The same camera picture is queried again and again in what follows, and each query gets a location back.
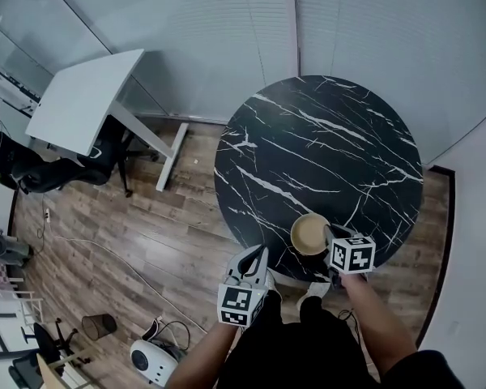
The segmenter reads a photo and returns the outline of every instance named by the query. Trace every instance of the white desk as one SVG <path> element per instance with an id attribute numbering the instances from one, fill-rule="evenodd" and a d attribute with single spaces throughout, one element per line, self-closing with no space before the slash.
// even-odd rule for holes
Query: white desk
<path id="1" fill-rule="evenodd" d="M 181 124 L 169 147 L 144 126 L 117 96 L 137 66 L 144 49 L 80 63 L 59 71 L 43 94 L 26 133 L 36 139 L 88 156 L 108 114 L 166 156 L 156 189 L 162 191 L 171 173 L 188 124 Z"/>

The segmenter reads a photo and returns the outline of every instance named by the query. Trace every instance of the mesh wastebasket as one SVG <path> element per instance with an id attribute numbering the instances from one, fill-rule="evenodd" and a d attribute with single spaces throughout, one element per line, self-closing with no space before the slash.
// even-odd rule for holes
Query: mesh wastebasket
<path id="1" fill-rule="evenodd" d="M 88 338 L 94 341 L 117 330 L 115 318 L 110 314 L 86 315 L 81 320 L 81 325 Z"/>

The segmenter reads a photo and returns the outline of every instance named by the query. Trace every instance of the black sleeve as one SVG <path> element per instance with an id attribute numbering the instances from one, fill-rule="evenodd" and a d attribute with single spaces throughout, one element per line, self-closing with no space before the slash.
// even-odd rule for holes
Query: black sleeve
<path id="1" fill-rule="evenodd" d="M 414 353 L 396 363 L 383 377 L 382 386 L 464 388 L 444 356 L 433 350 Z"/>

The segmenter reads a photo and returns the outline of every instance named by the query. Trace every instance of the white device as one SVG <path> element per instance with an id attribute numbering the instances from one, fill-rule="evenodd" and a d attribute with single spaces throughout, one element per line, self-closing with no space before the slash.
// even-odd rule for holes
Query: white device
<path id="1" fill-rule="evenodd" d="M 266 293 L 268 248 L 251 246 L 234 256 L 218 288 L 218 321 L 249 327 L 262 308 Z"/>
<path id="2" fill-rule="evenodd" d="M 131 345 L 131 361 L 146 378 L 164 387 L 178 362 L 162 348 L 149 341 L 136 340 Z"/>
<path id="3" fill-rule="evenodd" d="M 374 269 L 376 243 L 371 237 L 333 238 L 330 267 L 343 274 L 359 274 Z"/>

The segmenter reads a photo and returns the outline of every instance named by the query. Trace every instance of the white shoe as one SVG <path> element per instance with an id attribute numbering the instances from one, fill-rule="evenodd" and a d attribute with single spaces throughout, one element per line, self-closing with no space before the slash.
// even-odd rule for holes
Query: white shoe
<path id="1" fill-rule="evenodd" d="M 265 286 L 272 291 L 275 291 L 278 293 L 281 297 L 281 300 L 283 300 L 283 296 L 279 291 L 277 291 L 277 288 L 275 287 L 275 280 L 274 276 L 272 275 L 271 271 L 269 269 L 266 270 L 266 279 L 265 279 Z"/>
<path id="2" fill-rule="evenodd" d="M 308 297 L 320 297 L 323 298 L 331 288 L 331 282 L 312 282 L 308 288 L 308 291 L 297 302 L 297 309 L 301 311 L 301 305 L 303 301 Z"/>

